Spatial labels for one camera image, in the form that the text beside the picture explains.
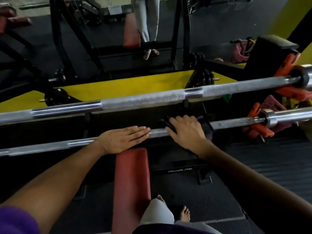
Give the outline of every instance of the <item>barbell sleeve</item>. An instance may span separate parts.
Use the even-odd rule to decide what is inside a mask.
[[[307,120],[312,119],[312,107],[307,108],[299,108],[292,110],[284,110],[273,112],[269,111],[270,117],[276,117],[277,123],[279,122],[295,122],[299,120]],[[211,126],[214,130],[233,128],[233,127],[241,127],[248,126],[256,123],[263,123],[264,125],[269,124],[270,122],[265,117],[265,113],[260,117],[244,117],[244,118],[236,118],[222,121],[213,121],[211,122]],[[164,137],[168,136],[166,129],[153,129],[150,131],[150,138],[156,137]],[[92,141],[94,141],[97,137],[86,138],[86,139],[75,139],[75,140],[67,140],[60,142],[52,142],[52,143],[44,143],[44,144],[35,144],[35,145],[27,145],[9,149],[0,149],[0,157],[2,156],[18,156],[25,154],[33,154],[33,153],[43,153],[49,151],[70,149],[75,147],[81,147],[88,145]]]
[[[158,93],[64,104],[32,110],[0,113],[0,125],[6,123],[24,122],[37,118],[120,109],[157,103],[177,102],[185,99],[222,96],[225,94],[236,94],[255,90],[273,89],[292,85],[299,82],[300,80],[300,76],[279,76],[245,80],[235,83],[207,85],[190,89],[170,90]]]

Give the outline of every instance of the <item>weight bench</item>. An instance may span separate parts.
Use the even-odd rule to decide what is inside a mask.
[[[149,162],[145,148],[116,155],[112,234],[131,234],[149,202]]]
[[[134,49],[141,47],[141,35],[135,19],[135,14],[126,15],[126,23],[124,25],[124,47]]]

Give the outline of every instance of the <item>person in mirror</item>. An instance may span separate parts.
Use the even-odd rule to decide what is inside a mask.
[[[240,163],[205,138],[195,117],[170,118],[173,140],[206,161],[228,187],[247,215],[265,233],[309,232],[312,205]],[[47,234],[78,191],[84,177],[105,154],[121,153],[149,137],[150,128],[109,130],[73,155],[31,180],[0,205],[0,234]],[[204,234],[219,232],[190,222],[184,207],[180,220],[159,195],[151,200],[133,234]]]
[[[156,41],[159,21],[160,0],[131,0],[138,30],[143,42]],[[159,55],[156,49],[146,50],[143,59],[147,60],[150,54]]]

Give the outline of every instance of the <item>hand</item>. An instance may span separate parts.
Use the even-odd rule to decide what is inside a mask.
[[[104,154],[121,153],[149,137],[150,128],[145,126],[131,126],[124,129],[108,130],[102,133],[94,142],[103,150]]]
[[[181,147],[191,150],[202,158],[207,154],[208,147],[213,146],[211,141],[206,139],[201,124],[194,116],[185,115],[183,118],[177,116],[175,119],[170,118],[169,121],[177,133],[174,133],[169,127],[166,127],[166,130]]]

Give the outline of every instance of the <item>gym floor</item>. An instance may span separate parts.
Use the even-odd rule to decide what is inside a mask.
[[[228,44],[230,40],[265,34],[286,2],[287,0],[253,0],[251,3],[228,3],[196,11],[190,16],[191,51],[204,52],[207,58],[228,59],[232,50],[232,46]],[[158,40],[171,39],[174,8],[175,0],[161,1]],[[21,36],[34,44],[35,54],[28,52],[19,43],[6,36],[1,37],[43,70],[49,78],[53,78],[55,71],[63,66],[53,45],[50,17],[43,14],[48,13],[33,11],[31,14],[33,26],[17,29]],[[89,27],[89,30],[85,27],[82,29],[93,46],[110,46],[122,44],[123,25],[124,23],[111,23]],[[79,77],[88,78],[96,74],[95,65],[67,23],[62,22],[61,27],[64,46]],[[177,51],[179,67],[181,67],[182,56],[182,31],[181,27]],[[103,57],[102,62],[108,70],[120,70],[166,63],[169,55],[170,50],[162,50],[161,56],[152,57],[148,61],[142,60],[142,53],[114,55],[114,58]],[[0,53],[0,61],[6,62],[8,57]],[[154,70],[149,73],[168,70],[170,69]],[[10,74],[10,71],[4,72],[0,80]],[[29,72],[23,70],[19,74],[29,75]],[[131,74],[122,75],[122,77],[131,76]],[[113,75],[113,77],[119,78],[120,75]],[[312,158],[309,157],[312,146],[298,127],[277,134],[265,144],[254,144],[244,138],[235,138],[232,142],[227,150],[230,155],[312,202]],[[171,141],[161,146],[148,146],[147,149],[149,157],[159,156],[163,162],[168,158],[179,160],[183,156],[190,156]],[[240,205],[215,174],[212,174],[212,181],[212,184],[198,185],[195,172],[155,176],[151,177],[151,191],[154,197],[161,194],[174,213],[181,205],[186,205],[192,213],[191,221],[204,221],[223,234],[262,233],[251,220],[246,218]],[[6,185],[4,186],[4,192],[0,193],[0,201],[13,193],[19,185],[13,188],[12,185],[7,188]],[[113,182],[88,185],[85,199],[72,201],[51,233],[110,232],[112,201]]]

